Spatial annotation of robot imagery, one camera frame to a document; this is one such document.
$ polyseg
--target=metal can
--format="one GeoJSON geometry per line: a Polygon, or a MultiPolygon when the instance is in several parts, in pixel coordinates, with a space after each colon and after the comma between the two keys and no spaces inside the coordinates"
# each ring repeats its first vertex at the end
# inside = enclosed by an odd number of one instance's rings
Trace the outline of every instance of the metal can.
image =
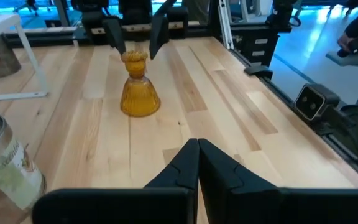
{"type": "Polygon", "coordinates": [[[45,178],[0,116],[0,224],[25,219],[45,187],[45,178]]]}

